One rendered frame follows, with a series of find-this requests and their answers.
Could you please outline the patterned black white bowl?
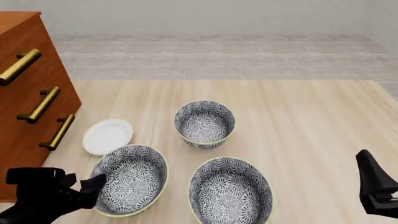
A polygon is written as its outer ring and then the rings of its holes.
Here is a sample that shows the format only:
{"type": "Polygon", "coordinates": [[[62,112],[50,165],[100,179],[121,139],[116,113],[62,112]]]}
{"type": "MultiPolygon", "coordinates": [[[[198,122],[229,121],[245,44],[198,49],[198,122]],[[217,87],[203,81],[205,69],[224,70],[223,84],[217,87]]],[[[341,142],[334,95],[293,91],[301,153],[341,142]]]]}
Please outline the patterned black white bowl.
{"type": "Polygon", "coordinates": [[[267,179],[233,157],[207,160],[193,173],[188,201],[199,224],[266,224],[273,196],[267,179]]]}
{"type": "Polygon", "coordinates": [[[169,168],[163,154],[145,145],[126,145],[105,154],[90,177],[105,175],[94,210],[112,218],[140,214],[162,195],[169,168]]]}
{"type": "Polygon", "coordinates": [[[181,139],[195,149],[214,149],[233,133],[236,120],[225,105],[196,100],[181,106],[174,115],[174,126],[181,139]]]}

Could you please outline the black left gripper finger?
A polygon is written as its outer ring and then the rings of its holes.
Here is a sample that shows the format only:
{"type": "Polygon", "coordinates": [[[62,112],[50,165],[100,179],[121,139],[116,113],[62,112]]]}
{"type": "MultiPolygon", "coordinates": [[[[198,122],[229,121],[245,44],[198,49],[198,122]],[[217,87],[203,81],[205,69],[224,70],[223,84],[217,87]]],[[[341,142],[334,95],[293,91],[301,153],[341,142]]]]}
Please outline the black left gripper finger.
{"type": "Polygon", "coordinates": [[[87,180],[81,180],[80,203],[84,209],[91,209],[96,205],[98,195],[106,183],[106,175],[96,175],[87,180]]]}

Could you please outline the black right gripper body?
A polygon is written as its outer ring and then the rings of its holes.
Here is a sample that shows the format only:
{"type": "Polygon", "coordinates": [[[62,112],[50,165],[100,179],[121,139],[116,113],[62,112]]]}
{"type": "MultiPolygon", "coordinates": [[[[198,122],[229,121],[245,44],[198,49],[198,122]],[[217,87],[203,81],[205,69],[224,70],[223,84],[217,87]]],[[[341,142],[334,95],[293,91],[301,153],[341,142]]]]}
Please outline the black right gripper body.
{"type": "Polygon", "coordinates": [[[398,198],[392,195],[365,195],[360,201],[367,214],[398,214],[398,198]]]}

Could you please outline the wooden cabinet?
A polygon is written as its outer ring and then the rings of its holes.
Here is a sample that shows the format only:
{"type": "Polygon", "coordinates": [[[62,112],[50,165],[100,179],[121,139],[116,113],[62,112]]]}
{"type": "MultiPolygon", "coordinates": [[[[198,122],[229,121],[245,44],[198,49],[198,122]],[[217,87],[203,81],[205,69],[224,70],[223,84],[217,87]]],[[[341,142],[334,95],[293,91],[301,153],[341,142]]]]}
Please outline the wooden cabinet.
{"type": "Polygon", "coordinates": [[[49,154],[49,142],[60,127],[57,118],[74,114],[81,101],[63,66],[39,12],[0,12],[0,74],[18,61],[16,55],[37,49],[41,57],[7,86],[0,85],[0,203],[16,201],[16,186],[6,184],[8,169],[40,167],[49,154]],[[41,102],[42,90],[60,94],[35,124],[16,119],[41,102]]]}

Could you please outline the white plate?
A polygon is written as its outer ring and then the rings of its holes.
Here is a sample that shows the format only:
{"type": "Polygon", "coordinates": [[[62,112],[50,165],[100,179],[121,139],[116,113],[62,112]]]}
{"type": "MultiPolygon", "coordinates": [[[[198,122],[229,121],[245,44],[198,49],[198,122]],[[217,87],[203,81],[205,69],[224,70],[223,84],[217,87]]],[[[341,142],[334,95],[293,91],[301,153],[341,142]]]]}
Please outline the white plate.
{"type": "Polygon", "coordinates": [[[94,124],[83,136],[83,149],[92,155],[103,156],[114,149],[128,145],[134,130],[122,119],[107,119],[94,124]]]}

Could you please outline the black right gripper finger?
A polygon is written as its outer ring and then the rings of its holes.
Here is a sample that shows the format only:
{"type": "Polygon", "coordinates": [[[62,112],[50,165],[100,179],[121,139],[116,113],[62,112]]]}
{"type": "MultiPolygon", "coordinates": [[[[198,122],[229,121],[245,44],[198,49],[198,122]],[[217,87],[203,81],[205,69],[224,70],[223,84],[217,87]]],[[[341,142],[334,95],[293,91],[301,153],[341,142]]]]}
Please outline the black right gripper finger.
{"type": "Polygon", "coordinates": [[[396,192],[396,181],[392,179],[368,150],[356,155],[360,177],[359,195],[389,194],[396,192]]]}

